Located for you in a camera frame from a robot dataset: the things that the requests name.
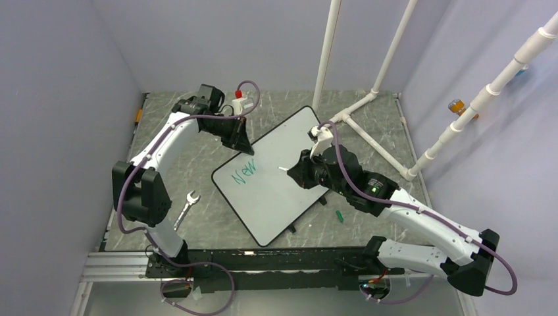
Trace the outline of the green marker cap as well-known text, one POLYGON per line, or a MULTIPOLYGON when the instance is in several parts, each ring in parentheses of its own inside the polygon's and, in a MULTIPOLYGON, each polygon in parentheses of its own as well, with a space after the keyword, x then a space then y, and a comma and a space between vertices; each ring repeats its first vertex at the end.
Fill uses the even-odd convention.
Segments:
POLYGON ((341 222, 341 223, 344 222, 344 217, 343 217, 343 215, 340 211, 336 211, 336 216, 337 216, 339 222, 341 222))

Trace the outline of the white whiteboard black frame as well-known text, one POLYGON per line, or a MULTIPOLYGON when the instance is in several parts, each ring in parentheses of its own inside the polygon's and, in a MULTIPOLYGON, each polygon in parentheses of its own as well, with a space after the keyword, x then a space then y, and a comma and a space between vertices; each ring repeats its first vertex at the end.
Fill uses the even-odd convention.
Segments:
POLYGON ((302 107, 254 141, 254 155, 239 153, 212 172, 213 184, 260 247, 270 245, 328 191, 300 188, 278 169, 294 166, 301 151, 313 146, 307 133, 318 124, 312 108, 302 107))

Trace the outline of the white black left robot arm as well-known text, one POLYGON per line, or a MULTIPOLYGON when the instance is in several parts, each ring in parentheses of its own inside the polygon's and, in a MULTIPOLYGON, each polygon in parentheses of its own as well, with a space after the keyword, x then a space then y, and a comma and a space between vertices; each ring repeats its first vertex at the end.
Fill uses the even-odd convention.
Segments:
POLYGON ((231 115, 225 115, 225 94, 222 90, 202 84, 198 92, 187 99, 178 100, 172 107, 165 125, 140 153, 128 162, 119 161, 112 169, 112 187, 116 222, 123 234, 142 232, 163 260, 163 268, 170 275, 183 275, 189 267, 188 244, 176 232, 168 219, 172 205, 163 182, 163 175, 184 146, 205 132, 220 138, 224 147, 253 155, 246 132, 246 116, 260 103, 261 91, 255 100, 244 97, 239 83, 231 115))

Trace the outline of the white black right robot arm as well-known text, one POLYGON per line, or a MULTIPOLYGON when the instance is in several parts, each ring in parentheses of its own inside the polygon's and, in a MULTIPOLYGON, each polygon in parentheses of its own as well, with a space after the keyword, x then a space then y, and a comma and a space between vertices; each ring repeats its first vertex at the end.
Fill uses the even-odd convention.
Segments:
POLYGON ((286 173, 304 189, 328 188, 356 210, 415 230, 429 243, 418 246, 373 236, 362 257, 368 272, 405 268, 430 273, 477 297, 488 289, 486 281, 500 239, 497 232, 479 232, 445 218, 388 177, 363 169, 357 156, 344 146, 340 150, 340 157, 334 147, 311 157, 310 150, 304 149, 286 173))

